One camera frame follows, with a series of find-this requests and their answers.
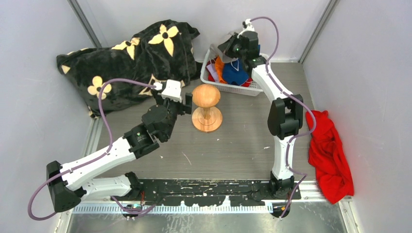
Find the orange bucket hat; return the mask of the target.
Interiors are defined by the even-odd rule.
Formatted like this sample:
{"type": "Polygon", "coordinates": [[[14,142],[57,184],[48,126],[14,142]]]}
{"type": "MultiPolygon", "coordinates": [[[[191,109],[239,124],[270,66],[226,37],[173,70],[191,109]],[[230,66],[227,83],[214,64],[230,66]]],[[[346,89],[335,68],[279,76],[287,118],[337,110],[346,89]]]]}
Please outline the orange bucket hat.
{"type": "Polygon", "coordinates": [[[227,84],[227,82],[223,78],[224,63],[219,56],[217,56],[215,60],[215,69],[216,73],[218,74],[219,83],[227,84]]]}

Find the grey bucket hat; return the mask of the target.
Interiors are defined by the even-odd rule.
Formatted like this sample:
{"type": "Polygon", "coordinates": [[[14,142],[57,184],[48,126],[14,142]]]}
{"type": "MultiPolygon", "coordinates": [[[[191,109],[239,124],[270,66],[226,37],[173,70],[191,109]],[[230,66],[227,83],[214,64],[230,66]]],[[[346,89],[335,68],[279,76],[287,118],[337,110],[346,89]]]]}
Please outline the grey bucket hat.
{"type": "Polygon", "coordinates": [[[230,34],[230,37],[218,46],[221,51],[222,60],[230,62],[238,58],[242,58],[246,54],[246,47],[241,39],[240,33],[230,34]]]}

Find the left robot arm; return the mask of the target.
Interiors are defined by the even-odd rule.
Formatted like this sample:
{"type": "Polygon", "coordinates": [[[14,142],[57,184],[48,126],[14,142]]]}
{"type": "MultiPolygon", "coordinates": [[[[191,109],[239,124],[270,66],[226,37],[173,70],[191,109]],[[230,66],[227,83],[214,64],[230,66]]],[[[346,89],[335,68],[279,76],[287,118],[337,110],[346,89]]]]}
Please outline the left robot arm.
{"type": "Polygon", "coordinates": [[[160,143],[170,140],[177,117],[192,113],[191,93],[182,97],[180,91],[155,90],[154,98],[156,104],[142,115],[141,123],[105,148],[70,163],[47,164],[47,188],[56,213],[87,199],[114,196],[137,200],[141,196],[142,188],[133,172],[114,178],[98,175],[158,149],[160,143]]]}

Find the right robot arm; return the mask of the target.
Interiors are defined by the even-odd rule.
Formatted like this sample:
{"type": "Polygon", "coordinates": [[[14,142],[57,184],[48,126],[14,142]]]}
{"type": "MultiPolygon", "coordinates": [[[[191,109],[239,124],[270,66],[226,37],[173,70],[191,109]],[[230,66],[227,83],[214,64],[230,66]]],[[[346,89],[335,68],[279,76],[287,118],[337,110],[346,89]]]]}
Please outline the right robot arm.
{"type": "Polygon", "coordinates": [[[296,136],[303,126],[303,98],[289,91],[275,76],[267,59],[260,55],[256,32],[234,33],[218,49],[224,61],[237,59],[241,62],[244,71],[271,103],[267,125],[275,141],[275,160],[268,191],[273,198],[280,200],[294,188],[292,158],[296,136]]]}

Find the blue bucket hat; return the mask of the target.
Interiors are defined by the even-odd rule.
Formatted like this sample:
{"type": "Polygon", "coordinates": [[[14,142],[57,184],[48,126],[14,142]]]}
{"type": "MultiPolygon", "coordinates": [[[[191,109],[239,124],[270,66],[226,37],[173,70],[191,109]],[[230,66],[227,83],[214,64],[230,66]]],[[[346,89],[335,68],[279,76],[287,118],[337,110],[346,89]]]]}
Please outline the blue bucket hat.
{"type": "Polygon", "coordinates": [[[243,87],[249,87],[251,82],[239,60],[224,64],[222,78],[228,84],[243,87]]]}

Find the wooden hat stand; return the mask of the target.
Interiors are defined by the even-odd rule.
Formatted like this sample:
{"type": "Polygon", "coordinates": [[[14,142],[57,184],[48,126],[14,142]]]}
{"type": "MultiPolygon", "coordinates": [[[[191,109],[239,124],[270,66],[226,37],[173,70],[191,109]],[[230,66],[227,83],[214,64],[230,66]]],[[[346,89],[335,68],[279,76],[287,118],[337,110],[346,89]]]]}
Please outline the wooden hat stand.
{"type": "Polygon", "coordinates": [[[211,84],[201,84],[193,92],[193,103],[197,108],[192,113],[192,123],[204,133],[216,131],[223,122],[223,115],[216,107],[221,99],[220,91],[211,84]]]}

